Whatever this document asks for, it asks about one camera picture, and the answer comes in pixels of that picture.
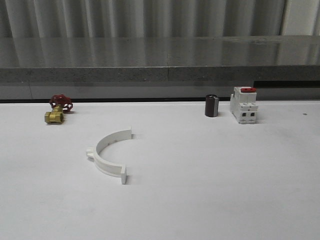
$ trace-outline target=white plastic clamp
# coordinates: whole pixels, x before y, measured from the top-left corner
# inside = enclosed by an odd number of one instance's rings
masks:
[[[114,132],[101,139],[95,147],[88,147],[86,155],[89,159],[93,159],[95,166],[101,172],[112,177],[121,178],[121,183],[126,184],[126,165],[104,160],[99,153],[110,144],[130,139],[132,139],[131,127],[128,130]]]

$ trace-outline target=gate valve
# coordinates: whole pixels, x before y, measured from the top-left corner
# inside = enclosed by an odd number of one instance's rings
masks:
[[[62,124],[64,121],[64,113],[70,112],[74,106],[70,97],[66,97],[63,94],[53,95],[49,103],[52,107],[52,111],[47,111],[44,114],[44,121],[47,124]]]

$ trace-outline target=gray countertop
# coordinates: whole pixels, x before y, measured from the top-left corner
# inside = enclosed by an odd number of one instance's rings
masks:
[[[46,99],[54,91],[74,98],[203,97],[212,92],[229,97],[233,86],[257,81],[318,85],[319,52],[320,36],[0,38],[0,99]],[[21,95],[16,87],[28,93]],[[98,93],[101,87],[105,91]],[[113,94],[110,87],[129,88]],[[184,89],[177,93],[172,87]],[[141,89],[133,94],[132,88]],[[269,94],[264,99],[271,99]]]

